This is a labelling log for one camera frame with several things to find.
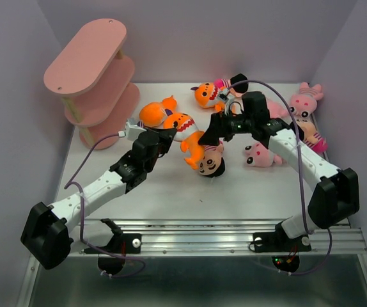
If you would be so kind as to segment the orange shark plush back-facing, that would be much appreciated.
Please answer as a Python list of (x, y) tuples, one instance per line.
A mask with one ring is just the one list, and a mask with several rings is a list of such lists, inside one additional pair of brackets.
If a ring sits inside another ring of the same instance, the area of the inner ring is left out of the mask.
[(161, 102), (151, 102), (141, 109), (139, 119), (144, 126), (158, 127), (168, 116), (174, 113), (177, 105), (173, 95), (163, 99)]

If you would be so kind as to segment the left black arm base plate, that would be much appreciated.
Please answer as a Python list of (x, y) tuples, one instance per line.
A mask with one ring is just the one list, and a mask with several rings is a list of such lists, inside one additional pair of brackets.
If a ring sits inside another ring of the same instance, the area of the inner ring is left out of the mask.
[(142, 235), (137, 232), (122, 230), (112, 219), (105, 218), (94, 223), (84, 222), (83, 245), (84, 253), (99, 254), (100, 251), (91, 247), (96, 246), (112, 254), (140, 254)]

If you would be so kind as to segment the doll plush pink striped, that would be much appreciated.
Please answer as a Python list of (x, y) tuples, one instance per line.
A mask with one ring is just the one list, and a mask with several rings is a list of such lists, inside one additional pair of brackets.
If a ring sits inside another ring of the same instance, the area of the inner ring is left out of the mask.
[(221, 140), (217, 146), (204, 146), (204, 156), (198, 164), (198, 173), (208, 178), (221, 176), (226, 170), (223, 153), (224, 145)]

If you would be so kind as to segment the orange shark plush mouth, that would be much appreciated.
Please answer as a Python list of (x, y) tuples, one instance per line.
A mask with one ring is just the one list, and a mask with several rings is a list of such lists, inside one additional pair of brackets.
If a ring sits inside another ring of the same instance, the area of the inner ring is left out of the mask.
[(204, 132), (198, 129), (194, 119), (185, 113), (173, 113), (165, 119), (163, 128), (176, 129), (173, 140), (179, 142), (183, 153), (190, 153), (189, 157), (184, 158), (185, 162), (192, 169), (198, 169), (198, 163), (205, 153), (204, 147), (198, 141)]

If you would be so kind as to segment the orange shark plush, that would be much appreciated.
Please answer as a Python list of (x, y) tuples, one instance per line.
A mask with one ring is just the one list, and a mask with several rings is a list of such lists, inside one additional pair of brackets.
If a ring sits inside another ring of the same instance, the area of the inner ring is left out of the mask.
[(199, 86), (192, 87), (194, 98), (198, 105), (203, 109), (222, 110), (221, 101), (218, 99), (220, 89), (214, 83), (203, 83)]

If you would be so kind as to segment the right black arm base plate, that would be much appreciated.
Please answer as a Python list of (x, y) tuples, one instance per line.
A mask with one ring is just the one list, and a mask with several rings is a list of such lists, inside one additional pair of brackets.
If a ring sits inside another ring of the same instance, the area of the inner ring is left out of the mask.
[(255, 253), (308, 252), (311, 251), (311, 244), (307, 235), (290, 239), (276, 232), (257, 232), (253, 234), (249, 250)]

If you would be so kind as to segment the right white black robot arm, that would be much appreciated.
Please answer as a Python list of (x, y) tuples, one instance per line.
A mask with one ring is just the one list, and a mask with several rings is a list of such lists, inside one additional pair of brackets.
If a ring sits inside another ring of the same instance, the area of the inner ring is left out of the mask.
[(296, 238), (318, 229), (328, 229), (359, 211), (359, 181), (351, 169), (341, 169), (321, 158), (300, 140), (298, 130), (280, 118), (271, 118), (265, 95), (260, 91), (242, 96), (240, 114), (214, 113), (200, 138), (201, 145), (230, 141), (236, 134), (250, 134), (265, 148), (283, 158), (313, 191), (308, 205), (277, 224), (275, 230), (259, 235), (256, 248), (288, 249)]

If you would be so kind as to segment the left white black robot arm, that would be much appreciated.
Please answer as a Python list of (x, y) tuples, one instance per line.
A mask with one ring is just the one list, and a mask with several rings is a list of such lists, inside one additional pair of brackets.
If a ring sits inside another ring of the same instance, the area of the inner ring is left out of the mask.
[(84, 226), (84, 218), (111, 200), (142, 184), (159, 157), (168, 153), (176, 129), (143, 129), (132, 148), (118, 162), (86, 187), (50, 205), (34, 205), (28, 214), (21, 243), (44, 269), (61, 264), (75, 246), (72, 230)]

